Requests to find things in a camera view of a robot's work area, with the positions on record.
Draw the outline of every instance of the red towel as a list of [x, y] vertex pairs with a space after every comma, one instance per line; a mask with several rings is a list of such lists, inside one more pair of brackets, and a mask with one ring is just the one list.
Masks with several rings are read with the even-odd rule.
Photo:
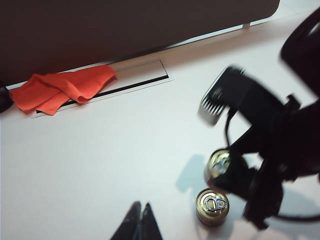
[[108, 65], [44, 76], [35, 73], [10, 96], [26, 114], [39, 110], [54, 115], [69, 99], [85, 103], [114, 79], [116, 73]]

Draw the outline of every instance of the can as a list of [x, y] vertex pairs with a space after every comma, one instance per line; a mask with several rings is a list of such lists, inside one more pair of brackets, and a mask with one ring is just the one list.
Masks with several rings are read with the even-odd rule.
[[230, 208], [225, 194], [206, 188], [198, 194], [195, 202], [196, 215], [201, 223], [210, 227], [224, 223]]
[[237, 156], [236, 154], [231, 156], [230, 151], [227, 149], [216, 150], [209, 157], [209, 160], [203, 171], [203, 177], [204, 181], [211, 189], [223, 194], [229, 193], [227, 190], [219, 188], [215, 185], [215, 178], [226, 173], [231, 160], [239, 161], [243, 168], [248, 168], [247, 162], [244, 158]]

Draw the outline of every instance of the white table surface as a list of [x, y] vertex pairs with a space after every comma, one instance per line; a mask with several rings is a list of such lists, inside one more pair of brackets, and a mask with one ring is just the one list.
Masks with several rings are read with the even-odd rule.
[[[203, 94], [225, 67], [237, 64], [283, 102], [295, 93], [303, 106], [312, 103], [316, 97], [279, 57], [286, 38], [310, 10], [282, 8], [280, 17], [249, 30], [117, 63], [161, 60], [173, 81], [55, 116], [31, 118], [15, 106], [4, 112], [1, 239], [106, 240], [136, 200], [151, 203], [165, 240], [320, 239], [320, 223], [271, 218], [270, 227], [258, 232], [242, 218], [245, 202], [232, 194], [221, 227], [204, 227], [195, 214], [196, 195], [206, 188], [204, 165], [225, 146], [226, 114], [214, 128], [197, 116]], [[237, 114], [231, 139], [248, 127]], [[260, 164], [256, 155], [247, 160], [250, 166]], [[314, 176], [286, 183], [281, 211], [320, 213], [319, 187]]]

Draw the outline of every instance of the black cable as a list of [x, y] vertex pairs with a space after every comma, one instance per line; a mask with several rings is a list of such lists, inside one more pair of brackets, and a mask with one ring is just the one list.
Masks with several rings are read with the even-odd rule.
[[300, 222], [300, 223], [310, 223], [320, 221], [320, 214], [310, 215], [310, 216], [290, 216], [290, 215], [275, 215], [277, 219], [291, 221], [291, 222]]
[[224, 135], [225, 135], [225, 141], [226, 141], [228, 148], [230, 147], [230, 140], [229, 140], [229, 136], [228, 136], [229, 124], [230, 124], [230, 120], [233, 118], [233, 116], [236, 114], [236, 112], [237, 112], [237, 110], [230, 108], [228, 111], [228, 116], [225, 121]]

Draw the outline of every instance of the dark gray wall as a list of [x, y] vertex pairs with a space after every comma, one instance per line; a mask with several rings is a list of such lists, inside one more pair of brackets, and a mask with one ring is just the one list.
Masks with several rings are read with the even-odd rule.
[[7, 0], [1, 85], [123, 60], [271, 16], [279, 0]]

